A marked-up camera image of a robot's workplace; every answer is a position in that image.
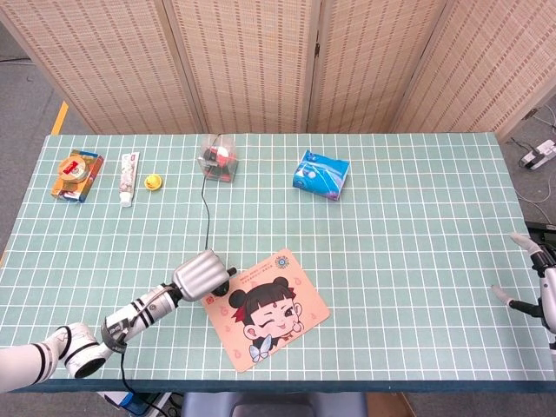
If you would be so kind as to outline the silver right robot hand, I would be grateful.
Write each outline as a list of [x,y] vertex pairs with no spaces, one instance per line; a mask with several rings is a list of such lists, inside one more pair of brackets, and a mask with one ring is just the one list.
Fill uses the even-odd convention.
[[556,335],[556,248],[549,244],[538,244],[530,237],[517,232],[512,232],[510,238],[528,253],[533,270],[539,277],[540,294],[537,304],[516,300],[497,285],[492,285],[491,289],[503,304],[534,318],[540,318],[543,327]]

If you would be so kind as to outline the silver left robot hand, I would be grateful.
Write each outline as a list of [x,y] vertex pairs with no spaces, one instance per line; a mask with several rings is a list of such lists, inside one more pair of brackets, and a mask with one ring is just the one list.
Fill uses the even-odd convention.
[[212,249],[206,249],[176,268],[172,283],[185,301],[199,301],[207,295],[226,295],[236,273],[236,267],[228,268]]

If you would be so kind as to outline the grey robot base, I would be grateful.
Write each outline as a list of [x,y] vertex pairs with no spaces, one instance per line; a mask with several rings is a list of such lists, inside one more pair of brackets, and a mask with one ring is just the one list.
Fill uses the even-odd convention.
[[180,417],[368,417],[364,393],[187,393]]

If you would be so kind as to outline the orange cartoon girl mouse pad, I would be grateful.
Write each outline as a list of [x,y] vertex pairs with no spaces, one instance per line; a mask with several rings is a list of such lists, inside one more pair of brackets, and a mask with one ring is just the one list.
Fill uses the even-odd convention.
[[202,305],[242,373],[325,321],[329,309],[292,251],[284,248],[229,281]]

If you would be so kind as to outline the clear plastic box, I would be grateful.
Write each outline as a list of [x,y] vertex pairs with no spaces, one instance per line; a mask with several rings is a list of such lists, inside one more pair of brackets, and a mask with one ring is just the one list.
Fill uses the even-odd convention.
[[233,135],[206,135],[202,139],[197,161],[205,177],[232,182],[238,165]]

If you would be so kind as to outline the white toothpaste tube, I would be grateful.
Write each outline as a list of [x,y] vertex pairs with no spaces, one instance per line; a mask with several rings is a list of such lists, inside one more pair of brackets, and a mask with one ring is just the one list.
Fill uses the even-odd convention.
[[119,184],[119,198],[122,208],[130,207],[132,204],[136,187],[136,171],[139,157],[139,152],[131,152],[122,156]]

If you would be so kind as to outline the white power strip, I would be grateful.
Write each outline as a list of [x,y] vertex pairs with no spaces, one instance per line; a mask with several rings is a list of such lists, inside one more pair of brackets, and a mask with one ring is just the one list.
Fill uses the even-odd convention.
[[556,158],[556,142],[546,140],[525,154],[520,160],[520,165],[523,168],[535,170],[553,158]]

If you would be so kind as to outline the blue plastic object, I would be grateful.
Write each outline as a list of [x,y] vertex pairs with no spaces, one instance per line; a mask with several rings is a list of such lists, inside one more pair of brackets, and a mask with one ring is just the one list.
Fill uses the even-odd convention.
[[128,392],[116,404],[119,408],[126,410],[134,416],[144,416],[148,412],[155,410],[153,405],[157,403],[160,396],[160,394],[156,393],[132,394]]

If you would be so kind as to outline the orange blue cardboard box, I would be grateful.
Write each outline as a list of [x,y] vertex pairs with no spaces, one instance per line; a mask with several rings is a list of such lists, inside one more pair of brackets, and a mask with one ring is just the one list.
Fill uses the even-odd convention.
[[57,199],[64,199],[70,202],[85,202],[97,174],[101,170],[104,159],[97,153],[78,149],[72,149],[68,157],[70,156],[80,156],[85,160],[89,168],[87,178],[83,182],[68,183],[64,182],[57,174],[57,178],[51,187],[50,194]]

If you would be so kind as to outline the blue tissue pack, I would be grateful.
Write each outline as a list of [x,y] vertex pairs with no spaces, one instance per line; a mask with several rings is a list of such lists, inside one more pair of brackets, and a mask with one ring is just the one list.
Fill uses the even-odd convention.
[[296,168],[292,185],[332,201],[340,199],[350,162],[332,159],[307,149]]

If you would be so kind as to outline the green grid tablecloth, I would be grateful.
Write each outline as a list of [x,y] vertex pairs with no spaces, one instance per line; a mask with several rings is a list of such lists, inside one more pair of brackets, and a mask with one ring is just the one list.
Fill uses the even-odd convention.
[[[39,342],[169,281],[211,247],[241,271],[287,248],[329,307],[319,326],[235,371],[201,303],[184,302],[95,374],[39,389],[556,392],[549,336],[491,289],[535,301],[510,238],[526,226],[490,133],[235,137],[230,183],[205,181],[200,135],[48,136],[5,248],[0,348]],[[103,157],[85,202],[50,194],[72,149]],[[350,162],[338,201],[295,188],[305,151]],[[121,160],[139,152],[130,207]],[[162,187],[144,187],[158,174]]]

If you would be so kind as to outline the round gold tin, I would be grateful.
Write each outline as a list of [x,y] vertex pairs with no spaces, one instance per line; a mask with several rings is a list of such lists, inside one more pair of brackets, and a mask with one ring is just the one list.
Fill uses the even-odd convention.
[[82,157],[70,156],[60,162],[57,173],[64,182],[79,183],[87,178],[89,168]]

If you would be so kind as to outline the woven bamboo screen panel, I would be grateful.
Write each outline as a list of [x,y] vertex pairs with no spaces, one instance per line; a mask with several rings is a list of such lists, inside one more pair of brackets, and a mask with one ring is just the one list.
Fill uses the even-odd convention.
[[386,133],[448,0],[321,0],[310,133]]
[[207,133],[301,133],[321,0],[162,0]]
[[504,141],[555,94],[556,0],[447,0],[391,130]]
[[169,0],[0,0],[0,22],[97,134],[202,131]]

